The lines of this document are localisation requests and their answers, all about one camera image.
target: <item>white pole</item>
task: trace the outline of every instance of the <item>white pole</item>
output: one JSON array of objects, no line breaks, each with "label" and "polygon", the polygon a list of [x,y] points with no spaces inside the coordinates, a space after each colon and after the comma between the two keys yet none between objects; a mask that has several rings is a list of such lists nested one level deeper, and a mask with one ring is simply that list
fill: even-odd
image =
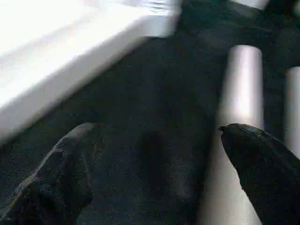
[{"label": "white pole", "polygon": [[300,67],[294,67],[288,72],[286,92],[285,143],[288,149],[300,158]]},{"label": "white pole", "polygon": [[229,0],[248,7],[257,8],[263,10],[270,0]]},{"label": "white pole", "polygon": [[[259,49],[239,45],[229,55],[229,66],[219,113],[219,124],[246,123],[262,127],[262,56]],[[260,225],[261,222],[227,157],[220,133],[199,211],[201,225]]]}]

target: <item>cylindrical post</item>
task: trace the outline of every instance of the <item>cylindrical post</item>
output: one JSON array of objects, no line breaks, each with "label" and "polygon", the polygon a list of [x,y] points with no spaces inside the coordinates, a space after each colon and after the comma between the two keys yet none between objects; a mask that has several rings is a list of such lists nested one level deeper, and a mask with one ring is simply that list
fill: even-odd
[{"label": "cylindrical post", "polygon": [[[246,123],[262,126],[262,61],[259,49],[239,45],[229,55],[229,67],[219,125]],[[260,225],[261,222],[241,189],[239,177],[217,133],[212,162],[199,212],[202,225]]]},{"label": "cylindrical post", "polygon": [[286,91],[285,143],[300,158],[300,67],[294,67],[288,72]]},{"label": "cylindrical post", "polygon": [[263,10],[270,0],[229,0],[248,7]]}]

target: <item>white ledge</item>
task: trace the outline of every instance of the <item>white ledge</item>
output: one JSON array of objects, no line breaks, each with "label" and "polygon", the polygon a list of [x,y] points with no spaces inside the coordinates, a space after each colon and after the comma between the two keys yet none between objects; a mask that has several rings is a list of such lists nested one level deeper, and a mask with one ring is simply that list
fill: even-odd
[{"label": "white ledge", "polygon": [[0,142],[30,126],[145,39],[149,16],[112,5],[0,55]]},{"label": "white ledge", "polygon": [[96,10],[82,0],[1,2],[0,58],[6,54],[11,55],[49,34],[66,29]]}]

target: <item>black fabric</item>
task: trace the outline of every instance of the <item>black fabric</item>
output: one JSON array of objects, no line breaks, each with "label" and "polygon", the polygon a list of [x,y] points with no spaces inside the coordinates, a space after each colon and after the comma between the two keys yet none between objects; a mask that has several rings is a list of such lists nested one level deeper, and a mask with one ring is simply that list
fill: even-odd
[{"label": "black fabric", "polygon": [[0,209],[0,224],[75,224],[92,200],[90,175],[102,134],[99,124],[84,123],[62,137]]},{"label": "black fabric", "polygon": [[285,72],[299,65],[299,31],[294,21],[278,29],[281,17],[257,15],[222,4],[184,6],[174,36],[137,47],[1,147],[1,199],[70,129],[99,122],[107,147],[93,176],[94,200],[77,223],[194,223],[232,46],[262,50],[264,124],[283,139]]},{"label": "black fabric", "polygon": [[297,0],[270,0],[264,9],[264,12],[294,16],[294,7],[296,3]]}]

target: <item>white surface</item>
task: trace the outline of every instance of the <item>white surface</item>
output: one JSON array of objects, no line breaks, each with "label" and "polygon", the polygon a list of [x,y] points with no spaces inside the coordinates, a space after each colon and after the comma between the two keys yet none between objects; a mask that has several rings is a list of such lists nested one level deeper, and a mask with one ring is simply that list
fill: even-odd
[{"label": "white surface", "polygon": [[0,56],[63,29],[91,12],[81,0],[27,0],[0,3]]},{"label": "white surface", "polygon": [[32,124],[145,39],[142,10],[92,12],[0,61],[0,141]]},{"label": "white surface", "polygon": [[230,0],[230,1],[263,10],[270,0]]},{"label": "white surface", "polygon": [[123,4],[123,5],[127,5],[127,6],[136,7],[140,4],[140,2],[142,0],[110,0],[110,1],[117,2],[117,3]]},{"label": "white surface", "polygon": [[[229,60],[219,124],[246,123],[262,127],[261,52],[251,46],[236,46],[230,52]],[[214,142],[199,224],[261,225],[223,149],[220,133]]]},{"label": "white surface", "polygon": [[292,68],[287,80],[285,142],[288,149],[300,158],[300,67]]},{"label": "white surface", "polygon": [[149,22],[146,35],[148,37],[165,38],[175,32],[181,9],[172,7],[157,12],[148,10],[147,14],[149,15]]}]

